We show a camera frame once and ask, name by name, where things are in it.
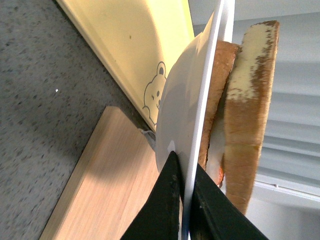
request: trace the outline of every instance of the bear face drawing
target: bear face drawing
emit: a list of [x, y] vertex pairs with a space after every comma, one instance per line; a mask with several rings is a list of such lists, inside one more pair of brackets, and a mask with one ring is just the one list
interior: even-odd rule
[[161, 61], [157, 66], [156, 75], [152, 81], [146, 85], [143, 96], [144, 106], [142, 109], [148, 109], [149, 119], [154, 126], [157, 124], [160, 99], [166, 80], [166, 65]]

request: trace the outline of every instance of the bread slice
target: bread slice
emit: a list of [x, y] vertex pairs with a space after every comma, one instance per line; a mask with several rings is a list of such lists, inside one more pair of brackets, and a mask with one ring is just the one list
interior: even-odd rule
[[204, 170], [206, 170], [210, 135], [213, 121], [217, 112], [218, 103], [224, 91], [228, 76], [233, 68], [238, 49], [239, 45], [234, 43], [220, 40], [218, 40], [216, 43], [198, 157], [198, 163]]
[[279, 23], [245, 33], [229, 76], [224, 110], [226, 196], [246, 213], [261, 154], [278, 51]]

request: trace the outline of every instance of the wooden board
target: wooden board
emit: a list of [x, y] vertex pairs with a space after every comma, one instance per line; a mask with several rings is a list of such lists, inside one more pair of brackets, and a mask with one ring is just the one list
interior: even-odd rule
[[107, 107], [40, 239], [120, 239], [158, 176], [146, 138]]

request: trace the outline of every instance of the sandwich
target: sandwich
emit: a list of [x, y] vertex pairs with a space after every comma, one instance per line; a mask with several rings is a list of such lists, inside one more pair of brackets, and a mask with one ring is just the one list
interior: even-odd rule
[[198, 163], [243, 214], [252, 195], [271, 101], [279, 23], [251, 26], [242, 44], [218, 40]]

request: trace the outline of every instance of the gray granite surface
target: gray granite surface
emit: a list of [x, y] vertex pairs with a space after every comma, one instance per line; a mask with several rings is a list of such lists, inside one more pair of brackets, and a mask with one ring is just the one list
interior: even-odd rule
[[0, 0], [0, 239], [38, 239], [106, 106], [145, 122], [52, 0]]

